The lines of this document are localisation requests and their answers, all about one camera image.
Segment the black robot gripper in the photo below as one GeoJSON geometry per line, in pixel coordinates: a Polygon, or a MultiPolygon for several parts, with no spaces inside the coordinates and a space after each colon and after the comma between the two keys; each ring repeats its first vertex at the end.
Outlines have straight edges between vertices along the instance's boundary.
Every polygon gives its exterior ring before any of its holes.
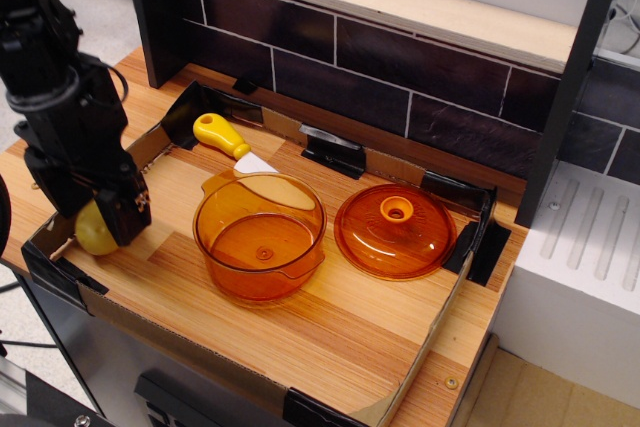
{"type": "Polygon", "coordinates": [[[27,123],[18,129],[28,144],[24,160],[40,190],[65,218],[95,198],[120,247],[151,224],[148,188],[121,144],[127,94],[118,71],[82,54],[63,70],[59,86],[14,96],[27,123]]]}

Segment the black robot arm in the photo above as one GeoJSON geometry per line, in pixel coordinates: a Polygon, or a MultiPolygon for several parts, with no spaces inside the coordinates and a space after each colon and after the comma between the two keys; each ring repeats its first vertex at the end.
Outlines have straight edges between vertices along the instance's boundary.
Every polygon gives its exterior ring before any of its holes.
{"type": "Polygon", "coordinates": [[[128,88],[78,49],[75,14],[60,0],[1,0],[1,79],[36,184],[64,217],[95,201],[119,246],[151,222],[148,188],[122,147],[128,88]]]}

